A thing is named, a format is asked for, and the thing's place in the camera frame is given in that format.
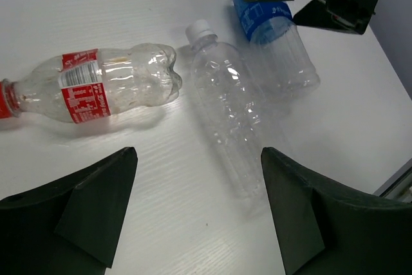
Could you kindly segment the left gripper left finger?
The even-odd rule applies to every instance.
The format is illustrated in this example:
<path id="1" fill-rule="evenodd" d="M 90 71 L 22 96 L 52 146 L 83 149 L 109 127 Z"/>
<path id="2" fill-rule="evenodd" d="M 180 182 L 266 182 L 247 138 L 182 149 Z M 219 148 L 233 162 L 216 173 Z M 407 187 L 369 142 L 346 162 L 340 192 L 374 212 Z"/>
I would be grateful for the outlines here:
<path id="1" fill-rule="evenodd" d="M 1 200 L 1 274 L 104 274 L 122 231 L 138 157 L 125 147 Z"/>

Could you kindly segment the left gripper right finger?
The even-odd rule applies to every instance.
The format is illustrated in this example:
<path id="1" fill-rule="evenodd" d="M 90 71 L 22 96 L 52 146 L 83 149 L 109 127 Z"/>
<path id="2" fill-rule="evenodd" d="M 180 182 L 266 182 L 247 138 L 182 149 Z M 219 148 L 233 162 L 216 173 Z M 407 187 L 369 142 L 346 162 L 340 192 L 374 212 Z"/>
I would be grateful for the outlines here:
<path id="1" fill-rule="evenodd" d="M 411 273 L 411 204 L 348 187 L 272 147 L 261 165 L 287 274 Z"/>

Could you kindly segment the blue label water bottle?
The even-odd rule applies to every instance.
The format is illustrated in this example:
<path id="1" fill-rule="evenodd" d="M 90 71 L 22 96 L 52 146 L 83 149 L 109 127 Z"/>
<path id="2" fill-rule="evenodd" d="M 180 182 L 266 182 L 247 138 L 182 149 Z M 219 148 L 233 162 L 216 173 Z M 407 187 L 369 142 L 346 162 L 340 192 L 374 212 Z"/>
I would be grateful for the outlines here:
<path id="1" fill-rule="evenodd" d="M 291 97 L 320 85 L 321 80 L 285 2 L 232 2 L 263 85 Z"/>

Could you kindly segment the clear unlabelled plastic bottle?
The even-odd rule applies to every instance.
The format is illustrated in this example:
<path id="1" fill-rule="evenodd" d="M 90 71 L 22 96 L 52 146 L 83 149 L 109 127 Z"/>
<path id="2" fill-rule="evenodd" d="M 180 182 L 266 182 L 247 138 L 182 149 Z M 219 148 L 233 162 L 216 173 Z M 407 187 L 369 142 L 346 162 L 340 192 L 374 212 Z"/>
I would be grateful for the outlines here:
<path id="1" fill-rule="evenodd" d="M 263 194 L 261 105 L 264 96 L 240 52 L 221 42 L 200 19 L 185 34 L 194 58 L 190 85 L 195 110 L 236 195 L 258 199 Z"/>

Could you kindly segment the red label clear bottle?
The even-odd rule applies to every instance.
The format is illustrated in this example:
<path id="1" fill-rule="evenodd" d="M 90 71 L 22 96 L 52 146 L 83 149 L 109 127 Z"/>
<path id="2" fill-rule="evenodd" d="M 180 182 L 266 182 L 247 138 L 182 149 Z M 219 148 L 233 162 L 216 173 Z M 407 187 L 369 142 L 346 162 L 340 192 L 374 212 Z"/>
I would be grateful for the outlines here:
<path id="1" fill-rule="evenodd" d="M 1 118 L 36 113 L 81 124 L 179 96 L 176 50 L 143 43 L 129 49 L 65 53 L 40 63 L 19 81 L 1 81 Z"/>

